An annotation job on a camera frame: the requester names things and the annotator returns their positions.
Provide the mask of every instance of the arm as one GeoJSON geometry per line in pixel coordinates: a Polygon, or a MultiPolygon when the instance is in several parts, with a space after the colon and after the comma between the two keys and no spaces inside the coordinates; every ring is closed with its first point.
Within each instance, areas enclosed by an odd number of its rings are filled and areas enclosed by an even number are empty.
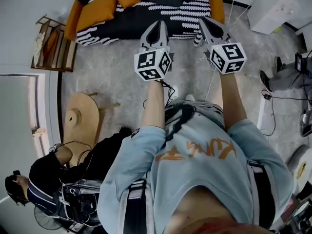
{"type": "Polygon", "coordinates": [[[108,233],[117,233],[122,193],[151,169],[166,140],[163,87],[151,81],[142,126],[125,138],[100,189],[97,214],[108,233]]]}
{"type": "Polygon", "coordinates": [[[245,154],[247,160],[267,165],[272,173],[278,209],[282,214],[293,191],[293,177],[280,155],[275,152],[257,127],[247,119],[234,74],[220,75],[225,129],[245,154]]]}
{"type": "Polygon", "coordinates": [[[141,125],[165,128],[164,89],[160,82],[150,81],[141,125]]]}
{"type": "Polygon", "coordinates": [[[55,153],[57,160],[59,161],[60,165],[63,166],[68,163],[72,157],[73,153],[70,149],[66,146],[60,146],[57,149],[58,151],[55,153]]]}
{"type": "Polygon", "coordinates": [[[223,115],[225,130],[228,131],[235,123],[246,119],[246,111],[239,96],[234,74],[221,75],[223,115]]]}

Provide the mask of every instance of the round wooden stool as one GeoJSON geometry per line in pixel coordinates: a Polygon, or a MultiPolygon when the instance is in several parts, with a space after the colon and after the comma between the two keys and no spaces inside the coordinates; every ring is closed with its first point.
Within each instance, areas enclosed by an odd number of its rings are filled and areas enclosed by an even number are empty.
{"type": "MultiPolygon", "coordinates": [[[[64,143],[76,140],[94,148],[98,142],[105,110],[118,107],[120,104],[98,108],[98,105],[91,97],[94,95],[97,95],[97,93],[84,94],[77,92],[70,97],[66,108],[64,143]]],[[[66,144],[73,153],[70,166],[76,166],[80,154],[90,149],[84,144],[77,142],[66,144]]],[[[84,160],[88,153],[86,152],[81,156],[80,162],[84,160]]]]}

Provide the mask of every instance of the chair leg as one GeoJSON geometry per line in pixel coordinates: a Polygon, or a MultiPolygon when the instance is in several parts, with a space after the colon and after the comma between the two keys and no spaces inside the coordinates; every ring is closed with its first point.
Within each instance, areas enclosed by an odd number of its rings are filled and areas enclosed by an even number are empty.
{"type": "Polygon", "coordinates": [[[100,107],[98,108],[100,111],[102,110],[108,110],[108,109],[113,109],[114,107],[120,107],[120,103],[115,103],[113,105],[110,105],[110,106],[106,106],[106,107],[100,107]]]}
{"type": "Polygon", "coordinates": [[[87,94],[88,96],[96,96],[96,95],[98,95],[98,93],[97,92],[94,92],[94,93],[90,93],[90,94],[87,94]]]}

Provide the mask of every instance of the orange print on shirt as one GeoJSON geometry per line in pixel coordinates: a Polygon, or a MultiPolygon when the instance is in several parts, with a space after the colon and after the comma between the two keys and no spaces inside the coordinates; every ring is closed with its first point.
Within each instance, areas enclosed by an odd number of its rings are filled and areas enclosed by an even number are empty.
{"type": "Polygon", "coordinates": [[[195,153],[205,153],[207,156],[215,156],[215,150],[221,151],[221,154],[219,156],[219,159],[225,159],[227,155],[230,153],[230,151],[233,151],[236,157],[236,149],[233,145],[233,143],[227,142],[225,140],[219,139],[219,138],[213,138],[210,140],[210,144],[207,143],[206,150],[203,150],[202,147],[199,144],[196,144],[195,142],[186,142],[186,148],[188,150],[192,150],[192,153],[189,155],[189,157],[194,157],[195,153]]]}
{"type": "Polygon", "coordinates": [[[182,156],[179,156],[178,154],[181,154],[176,146],[173,146],[173,148],[170,151],[167,151],[163,154],[160,154],[158,156],[156,156],[156,161],[160,161],[160,160],[183,160],[185,159],[182,156]]]}

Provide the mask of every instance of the black strap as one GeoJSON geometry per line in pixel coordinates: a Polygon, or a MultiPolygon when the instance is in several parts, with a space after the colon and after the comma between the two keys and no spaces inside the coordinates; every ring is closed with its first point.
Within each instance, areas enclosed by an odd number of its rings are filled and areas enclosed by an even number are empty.
{"type": "Polygon", "coordinates": [[[129,187],[124,234],[146,234],[146,181],[141,179],[129,187]]]}
{"type": "Polygon", "coordinates": [[[35,186],[30,182],[28,184],[28,198],[33,204],[35,204],[39,209],[41,209],[46,215],[52,215],[56,212],[56,204],[53,198],[47,196],[38,190],[35,186]]]}
{"type": "Polygon", "coordinates": [[[270,179],[263,165],[255,161],[249,162],[249,164],[262,169],[262,172],[254,172],[253,175],[258,189],[259,226],[269,230],[275,218],[275,203],[270,179]]]}

